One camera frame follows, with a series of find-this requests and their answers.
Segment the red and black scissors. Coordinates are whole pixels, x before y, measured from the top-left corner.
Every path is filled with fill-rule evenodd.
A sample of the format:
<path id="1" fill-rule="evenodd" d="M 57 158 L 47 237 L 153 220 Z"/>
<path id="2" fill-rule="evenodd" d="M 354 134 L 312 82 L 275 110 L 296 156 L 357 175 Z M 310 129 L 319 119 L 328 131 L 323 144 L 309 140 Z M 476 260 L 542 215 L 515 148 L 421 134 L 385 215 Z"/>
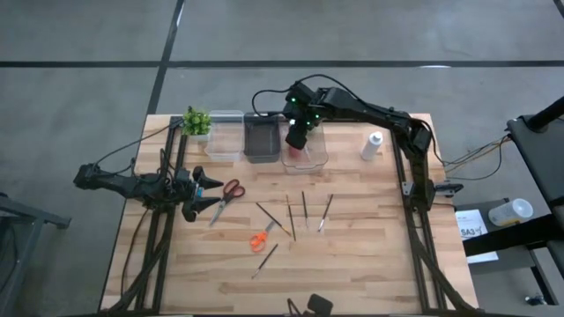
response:
<path id="1" fill-rule="evenodd" d="M 240 184 L 238 179 L 230 180 L 223 188 L 223 197 L 219 201 L 219 207 L 211 218 L 209 226 L 213 226 L 225 207 L 235 198 L 245 195 L 246 189 Z"/>

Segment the small black device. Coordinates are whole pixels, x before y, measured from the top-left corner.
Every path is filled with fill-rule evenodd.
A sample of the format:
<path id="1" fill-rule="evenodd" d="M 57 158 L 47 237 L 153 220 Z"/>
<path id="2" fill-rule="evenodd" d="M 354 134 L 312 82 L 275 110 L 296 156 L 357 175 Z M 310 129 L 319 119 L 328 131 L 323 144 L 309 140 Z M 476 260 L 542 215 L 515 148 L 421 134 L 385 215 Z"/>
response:
<path id="1" fill-rule="evenodd" d="M 330 317 L 333 303 L 317 294 L 312 294 L 307 303 L 307 308 L 301 311 L 291 299 L 286 300 L 289 317 Z"/>

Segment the grey plastic bin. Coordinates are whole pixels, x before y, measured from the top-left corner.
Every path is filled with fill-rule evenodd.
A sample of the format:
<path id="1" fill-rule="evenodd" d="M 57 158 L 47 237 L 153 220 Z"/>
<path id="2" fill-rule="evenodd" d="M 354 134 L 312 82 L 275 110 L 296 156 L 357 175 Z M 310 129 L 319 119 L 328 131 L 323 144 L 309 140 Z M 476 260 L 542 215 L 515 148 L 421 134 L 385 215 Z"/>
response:
<path id="1" fill-rule="evenodd" d="M 278 118 L 244 115 L 244 154 L 251 164 L 275 163 L 280 155 Z"/>

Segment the black side cart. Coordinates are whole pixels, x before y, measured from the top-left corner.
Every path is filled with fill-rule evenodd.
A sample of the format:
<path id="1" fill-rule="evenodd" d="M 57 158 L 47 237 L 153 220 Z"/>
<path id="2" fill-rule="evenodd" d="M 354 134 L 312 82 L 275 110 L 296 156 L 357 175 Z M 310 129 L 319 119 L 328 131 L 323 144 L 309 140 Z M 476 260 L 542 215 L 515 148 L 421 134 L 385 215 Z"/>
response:
<path id="1" fill-rule="evenodd" d="M 464 242 L 468 255 L 501 251 L 511 247 L 528 249 L 533 276 L 548 305 L 556 305 L 534 250 L 546 247 L 564 278 L 564 96 L 537 114 L 522 115 L 507 123 L 516 144 L 551 213 L 512 224 Z"/>

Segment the black paintbrush gold ferrule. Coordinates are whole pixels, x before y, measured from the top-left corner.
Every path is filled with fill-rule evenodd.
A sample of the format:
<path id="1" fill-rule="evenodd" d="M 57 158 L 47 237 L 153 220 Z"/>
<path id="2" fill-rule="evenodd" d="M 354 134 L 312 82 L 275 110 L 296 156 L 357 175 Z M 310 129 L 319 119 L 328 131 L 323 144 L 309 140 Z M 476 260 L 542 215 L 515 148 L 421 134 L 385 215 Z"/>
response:
<path id="1" fill-rule="evenodd" d="M 262 210 L 278 227 L 280 227 L 288 236 L 292 236 L 292 234 L 275 218 L 272 214 L 265 209 L 260 203 L 256 203 L 256 206 Z"/>

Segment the orange scissors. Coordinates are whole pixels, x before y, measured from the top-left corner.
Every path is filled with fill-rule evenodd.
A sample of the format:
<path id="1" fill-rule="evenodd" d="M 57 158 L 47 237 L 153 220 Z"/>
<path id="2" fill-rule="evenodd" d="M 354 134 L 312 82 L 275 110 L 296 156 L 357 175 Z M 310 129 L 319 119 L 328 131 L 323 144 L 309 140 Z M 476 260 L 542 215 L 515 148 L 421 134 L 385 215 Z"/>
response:
<path id="1" fill-rule="evenodd" d="M 274 225 L 275 225 L 275 222 L 271 221 L 263 231 L 261 231 L 257 234 L 254 234 L 251 237 L 249 244 L 250 244 L 251 250 L 253 252 L 258 253 L 258 252 L 261 252 L 265 248 L 269 232 Z"/>

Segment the translucent plastic jar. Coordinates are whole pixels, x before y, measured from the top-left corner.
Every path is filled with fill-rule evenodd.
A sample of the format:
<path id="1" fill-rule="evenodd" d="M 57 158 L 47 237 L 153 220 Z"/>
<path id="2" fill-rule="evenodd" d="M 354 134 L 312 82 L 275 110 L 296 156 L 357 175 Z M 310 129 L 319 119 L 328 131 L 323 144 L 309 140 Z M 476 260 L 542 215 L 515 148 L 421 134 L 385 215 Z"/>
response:
<path id="1" fill-rule="evenodd" d="M 497 226 L 512 225 L 529 219 L 534 214 L 532 205 L 522 199 L 516 198 L 503 205 L 488 211 L 489 220 Z"/>

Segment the black aluminium table frame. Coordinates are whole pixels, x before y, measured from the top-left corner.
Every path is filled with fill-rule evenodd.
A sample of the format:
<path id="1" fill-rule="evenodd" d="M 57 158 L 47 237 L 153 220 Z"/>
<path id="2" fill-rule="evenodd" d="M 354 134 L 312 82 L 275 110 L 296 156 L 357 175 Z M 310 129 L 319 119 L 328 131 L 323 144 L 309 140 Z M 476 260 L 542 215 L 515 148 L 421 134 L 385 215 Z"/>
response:
<path id="1" fill-rule="evenodd" d="M 193 223 L 174 219 L 161 313 L 281 315 L 287 313 L 287 299 L 304 309 L 314 293 L 331 301 L 335 314 L 417 313 L 422 299 L 436 305 L 430 271 L 413 261 L 407 224 L 418 216 L 404 211 L 400 155 L 390 136 L 366 161 L 360 152 L 374 126 L 325 123 L 323 130 L 329 160 L 311 174 L 289 174 L 281 162 L 211 161 L 202 144 L 188 144 L 186 167 L 202 166 L 221 181 L 238 179 L 246 193 L 229 203 L 213 226 L 212 208 Z M 297 240 L 275 224 L 265 248 L 253 252 L 251 237 L 272 221 L 256 203 L 292 234 L 286 194 Z M 330 194 L 327 218 L 317 232 Z"/>

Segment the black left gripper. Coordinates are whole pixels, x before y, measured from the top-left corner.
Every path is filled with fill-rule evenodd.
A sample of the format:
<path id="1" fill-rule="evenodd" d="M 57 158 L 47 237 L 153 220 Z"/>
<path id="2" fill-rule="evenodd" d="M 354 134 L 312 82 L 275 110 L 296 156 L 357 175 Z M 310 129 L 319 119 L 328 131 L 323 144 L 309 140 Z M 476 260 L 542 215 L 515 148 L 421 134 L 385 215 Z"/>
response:
<path id="1" fill-rule="evenodd" d="M 187 222 L 195 222 L 197 216 L 208 207 L 220 201 L 219 197 L 199 197 L 197 190 L 223 187 L 222 181 L 209 178 L 202 166 L 195 166 L 190 172 L 184 167 L 175 171 L 175 199 L 182 203 L 182 215 Z"/>

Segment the grey metal stand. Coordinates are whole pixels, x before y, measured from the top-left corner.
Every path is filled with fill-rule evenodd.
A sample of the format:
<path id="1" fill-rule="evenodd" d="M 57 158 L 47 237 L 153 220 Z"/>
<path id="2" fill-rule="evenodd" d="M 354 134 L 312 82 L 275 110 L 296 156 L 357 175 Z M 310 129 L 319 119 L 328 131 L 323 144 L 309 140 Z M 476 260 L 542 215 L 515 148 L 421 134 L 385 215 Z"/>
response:
<path id="1" fill-rule="evenodd" d="M 7 317 L 13 310 L 42 227 L 52 224 L 67 229 L 70 222 L 70 217 L 19 203 L 0 193 L 0 269 L 5 262 L 9 270 L 0 281 L 0 317 Z"/>

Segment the green plant in white pot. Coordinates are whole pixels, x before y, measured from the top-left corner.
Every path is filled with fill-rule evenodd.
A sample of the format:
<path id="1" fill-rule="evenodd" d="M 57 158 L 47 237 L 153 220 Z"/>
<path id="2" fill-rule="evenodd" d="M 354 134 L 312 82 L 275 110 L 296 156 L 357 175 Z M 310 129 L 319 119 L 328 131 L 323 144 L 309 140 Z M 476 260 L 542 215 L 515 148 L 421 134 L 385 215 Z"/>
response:
<path id="1" fill-rule="evenodd" d="M 205 111 L 188 107 L 183 115 L 182 134 L 198 141 L 207 141 L 211 131 L 211 117 Z"/>

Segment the white printed paper sheet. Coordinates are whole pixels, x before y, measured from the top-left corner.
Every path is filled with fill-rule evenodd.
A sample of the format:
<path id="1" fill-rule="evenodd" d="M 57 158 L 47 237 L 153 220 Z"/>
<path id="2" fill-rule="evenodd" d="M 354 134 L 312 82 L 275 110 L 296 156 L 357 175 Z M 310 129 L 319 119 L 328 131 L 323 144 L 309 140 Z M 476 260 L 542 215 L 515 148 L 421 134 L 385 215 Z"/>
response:
<path id="1" fill-rule="evenodd" d="M 488 233 L 486 223 L 479 210 L 460 210 L 456 212 L 456 222 L 462 241 L 467 241 L 472 238 L 479 237 Z M 495 251 L 466 256 L 469 264 L 477 264 L 483 262 L 496 262 L 499 256 Z"/>

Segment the clear plastic bin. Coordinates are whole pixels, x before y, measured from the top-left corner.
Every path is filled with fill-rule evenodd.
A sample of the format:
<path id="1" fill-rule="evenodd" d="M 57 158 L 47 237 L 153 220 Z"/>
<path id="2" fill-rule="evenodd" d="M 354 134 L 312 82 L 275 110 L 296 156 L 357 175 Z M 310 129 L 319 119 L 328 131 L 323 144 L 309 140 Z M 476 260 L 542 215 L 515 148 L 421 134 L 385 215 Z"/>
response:
<path id="1" fill-rule="evenodd" d="M 213 110 L 211 129 L 204 152 L 211 161 L 241 160 L 244 145 L 244 113 L 239 110 Z"/>

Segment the white paint bottle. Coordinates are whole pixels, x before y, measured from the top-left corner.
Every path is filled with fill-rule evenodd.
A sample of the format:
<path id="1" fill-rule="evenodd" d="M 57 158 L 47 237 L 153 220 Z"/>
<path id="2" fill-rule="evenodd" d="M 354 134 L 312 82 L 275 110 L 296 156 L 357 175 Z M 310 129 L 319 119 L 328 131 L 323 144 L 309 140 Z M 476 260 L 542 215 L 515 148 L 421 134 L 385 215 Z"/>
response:
<path id="1" fill-rule="evenodd" d="M 383 134 L 380 131 L 376 131 L 371 133 L 368 138 L 367 142 L 365 143 L 360 155 L 361 158 L 369 161 L 375 158 L 376 153 L 378 152 L 380 146 L 383 142 Z"/>

